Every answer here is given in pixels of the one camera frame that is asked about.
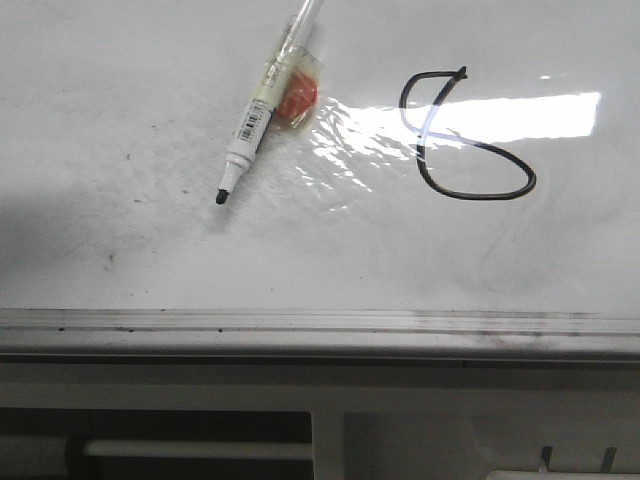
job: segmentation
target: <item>whiteboard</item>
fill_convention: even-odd
[[[3,2],[0,307],[635,316],[640,3],[612,5],[327,0],[315,118],[273,131],[218,207],[226,146],[297,0]],[[457,201],[418,174],[400,90],[462,65],[434,128],[527,161],[524,198]],[[429,82],[417,104],[443,85]],[[451,187],[522,180],[431,147]]]

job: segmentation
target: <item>white surface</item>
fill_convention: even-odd
[[[640,313],[640,3],[327,1],[319,118],[271,135],[216,207],[237,117],[299,6],[0,4],[0,307]],[[442,197],[401,145],[404,82],[461,65],[435,127],[503,142],[538,173],[530,196]],[[521,180],[437,153],[452,188]]]

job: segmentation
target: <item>black marker tip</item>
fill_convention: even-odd
[[[216,203],[218,205],[224,205],[229,198],[229,192],[226,190],[218,190],[218,196],[216,197]]]
[[[460,70],[458,70],[458,72],[456,73],[455,78],[458,81],[464,80],[466,78],[469,78],[469,77],[467,77],[467,66],[466,65],[461,67]]]

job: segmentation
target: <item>dry erase marker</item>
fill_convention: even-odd
[[[222,205],[244,172],[256,159],[256,152],[271,117],[282,101],[300,50],[306,45],[323,0],[305,0],[300,13],[287,24],[281,43],[267,64],[258,88],[242,114],[227,151],[224,176],[216,203]]]

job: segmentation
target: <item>white rod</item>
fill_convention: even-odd
[[[249,442],[182,442],[155,440],[89,440],[88,457],[208,458],[229,460],[311,460],[311,444]]]
[[[291,27],[291,44],[305,46],[324,0],[306,0]]]

